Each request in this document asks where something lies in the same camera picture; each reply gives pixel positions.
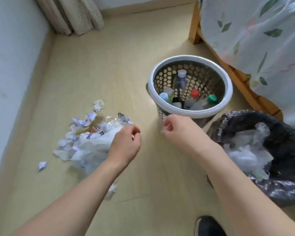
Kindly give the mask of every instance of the red bottle cap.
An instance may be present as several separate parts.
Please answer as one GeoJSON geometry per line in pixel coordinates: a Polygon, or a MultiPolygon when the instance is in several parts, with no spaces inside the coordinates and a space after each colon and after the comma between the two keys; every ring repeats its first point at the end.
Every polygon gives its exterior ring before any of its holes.
{"type": "Polygon", "coordinates": [[[199,96],[199,91],[197,91],[196,89],[194,89],[193,91],[191,91],[190,95],[193,98],[197,98],[199,96]]]}

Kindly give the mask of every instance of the bottle cap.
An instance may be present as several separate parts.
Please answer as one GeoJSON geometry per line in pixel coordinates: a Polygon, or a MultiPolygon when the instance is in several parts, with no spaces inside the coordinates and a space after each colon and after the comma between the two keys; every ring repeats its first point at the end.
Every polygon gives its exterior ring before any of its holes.
{"type": "Polygon", "coordinates": [[[168,95],[171,96],[173,94],[173,90],[170,87],[164,87],[164,92],[168,95]]]}
{"type": "Polygon", "coordinates": [[[184,69],[181,69],[178,71],[178,77],[179,78],[185,78],[187,76],[187,71],[184,69]]]}
{"type": "Polygon", "coordinates": [[[213,94],[210,94],[208,97],[207,97],[207,100],[208,100],[208,103],[209,104],[215,104],[217,103],[217,97],[213,94]]]}
{"type": "Polygon", "coordinates": [[[191,91],[190,95],[191,95],[191,97],[196,98],[199,96],[199,93],[200,92],[198,90],[194,89],[191,91]]]}
{"type": "Polygon", "coordinates": [[[173,103],[178,103],[179,102],[179,98],[178,97],[174,97],[173,98],[173,103]]]}
{"type": "Polygon", "coordinates": [[[181,102],[173,103],[174,107],[181,108],[181,102]]]}
{"type": "Polygon", "coordinates": [[[164,101],[168,101],[168,94],[166,94],[166,93],[161,93],[160,95],[159,95],[160,97],[161,97],[161,99],[163,99],[164,101]]]}

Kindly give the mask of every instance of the curtain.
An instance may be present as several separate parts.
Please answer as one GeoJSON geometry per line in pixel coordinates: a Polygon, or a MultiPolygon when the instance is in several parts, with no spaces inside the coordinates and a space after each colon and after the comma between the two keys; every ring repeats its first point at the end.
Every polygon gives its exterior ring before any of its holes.
{"type": "Polygon", "coordinates": [[[102,15],[93,0],[36,0],[57,33],[82,35],[104,28],[102,15]]]}
{"type": "Polygon", "coordinates": [[[203,0],[201,28],[219,57],[295,129],[295,0],[203,0]]]}

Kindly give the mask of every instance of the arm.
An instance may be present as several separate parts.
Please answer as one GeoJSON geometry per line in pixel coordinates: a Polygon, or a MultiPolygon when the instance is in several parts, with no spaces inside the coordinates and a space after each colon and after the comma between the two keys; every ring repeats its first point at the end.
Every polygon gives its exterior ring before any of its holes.
{"type": "Polygon", "coordinates": [[[238,235],[295,235],[293,222],[256,187],[226,155],[223,148],[190,118],[169,115],[162,133],[187,150],[206,170],[210,181],[238,235]]]}
{"type": "Polygon", "coordinates": [[[85,235],[109,187],[135,158],[140,144],[138,127],[122,128],[112,142],[107,159],[88,178],[37,214],[13,236],[85,235]]]}

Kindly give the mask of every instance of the black trash bag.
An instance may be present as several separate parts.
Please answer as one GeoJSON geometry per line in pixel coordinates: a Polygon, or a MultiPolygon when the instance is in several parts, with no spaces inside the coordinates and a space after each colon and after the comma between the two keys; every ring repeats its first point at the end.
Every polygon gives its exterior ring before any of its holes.
{"type": "Polygon", "coordinates": [[[273,156],[268,165],[268,180],[257,182],[255,177],[247,176],[279,207],[295,204],[295,130],[275,117],[260,111],[240,110],[223,114],[215,121],[207,134],[220,144],[233,137],[236,132],[255,129],[256,123],[264,122],[271,134],[263,146],[273,156]]]}

